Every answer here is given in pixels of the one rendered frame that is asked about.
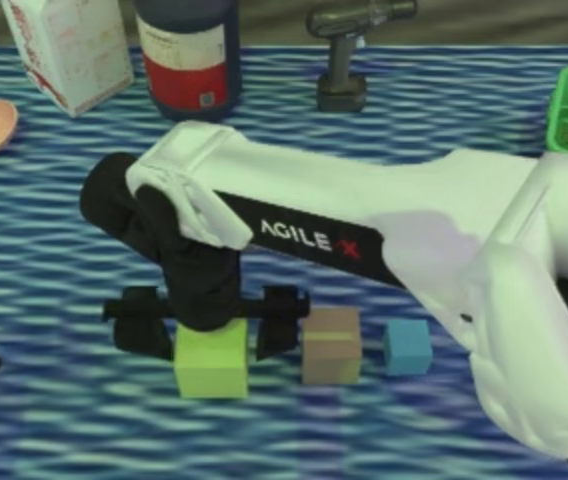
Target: white carton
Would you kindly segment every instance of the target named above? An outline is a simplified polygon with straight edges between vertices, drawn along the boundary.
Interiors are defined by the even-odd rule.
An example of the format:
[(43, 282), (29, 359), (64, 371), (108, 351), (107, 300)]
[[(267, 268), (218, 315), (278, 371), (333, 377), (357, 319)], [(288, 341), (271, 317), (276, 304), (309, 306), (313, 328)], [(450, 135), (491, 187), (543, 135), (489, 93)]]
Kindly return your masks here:
[(118, 0), (1, 0), (27, 76), (76, 117), (133, 82)]

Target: background wall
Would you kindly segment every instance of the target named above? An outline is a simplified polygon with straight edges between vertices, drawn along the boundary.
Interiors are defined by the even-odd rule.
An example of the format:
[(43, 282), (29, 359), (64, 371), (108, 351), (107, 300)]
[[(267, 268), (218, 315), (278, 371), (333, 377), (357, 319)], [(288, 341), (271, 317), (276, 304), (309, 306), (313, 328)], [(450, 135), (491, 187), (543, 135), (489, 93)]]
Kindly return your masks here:
[[(318, 0), (240, 0), (244, 44), (316, 43), (304, 29)], [(136, 42), (132, 0), (122, 0)], [(421, 0), (419, 18), (380, 27), (369, 43), (568, 43), (567, 0)], [(0, 43), (12, 43), (0, 8)]]

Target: table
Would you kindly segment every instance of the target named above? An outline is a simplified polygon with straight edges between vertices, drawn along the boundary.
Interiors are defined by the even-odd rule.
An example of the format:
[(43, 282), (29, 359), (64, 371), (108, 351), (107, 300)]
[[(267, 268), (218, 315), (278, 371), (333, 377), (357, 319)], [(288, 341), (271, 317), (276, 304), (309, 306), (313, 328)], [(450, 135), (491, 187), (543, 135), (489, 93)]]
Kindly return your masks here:
[[(170, 365), (118, 352), (103, 299), (160, 272), (85, 223), (78, 193), (107, 153), (140, 154), (171, 123), (134, 86), (70, 119), (0, 48), (0, 96), (21, 112), (0, 153), (0, 480), (568, 479), (568, 466), (484, 416), (464, 352), (431, 321), (429, 375), (388, 379), (384, 321), (427, 318), (405, 293), (264, 251), (244, 287), (282, 279), (318, 305), (361, 309), (360, 385), (303, 387), (299, 353), (252, 366), (247, 401), (178, 398)], [(548, 94), (568, 48), (371, 47), (359, 115), (314, 111), (325, 48), (244, 51), (246, 92), (228, 120), (250, 138), (360, 158), (422, 162), (466, 146), (539, 155)]]

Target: small blue block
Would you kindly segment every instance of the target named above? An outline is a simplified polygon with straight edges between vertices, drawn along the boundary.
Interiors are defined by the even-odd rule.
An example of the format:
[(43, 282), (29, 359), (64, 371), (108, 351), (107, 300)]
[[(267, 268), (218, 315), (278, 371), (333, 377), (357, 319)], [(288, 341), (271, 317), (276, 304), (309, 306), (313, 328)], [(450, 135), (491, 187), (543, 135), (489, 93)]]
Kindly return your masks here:
[(389, 320), (384, 335), (386, 372), (389, 375), (423, 375), (433, 361), (426, 320)]

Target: green cube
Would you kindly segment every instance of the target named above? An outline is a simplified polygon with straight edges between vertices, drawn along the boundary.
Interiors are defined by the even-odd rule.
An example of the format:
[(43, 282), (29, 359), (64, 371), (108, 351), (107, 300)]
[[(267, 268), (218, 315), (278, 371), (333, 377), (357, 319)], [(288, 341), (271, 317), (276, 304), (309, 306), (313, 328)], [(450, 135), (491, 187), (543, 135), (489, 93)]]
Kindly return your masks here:
[(213, 332), (179, 325), (174, 368), (183, 398), (246, 398), (248, 322), (234, 319)]

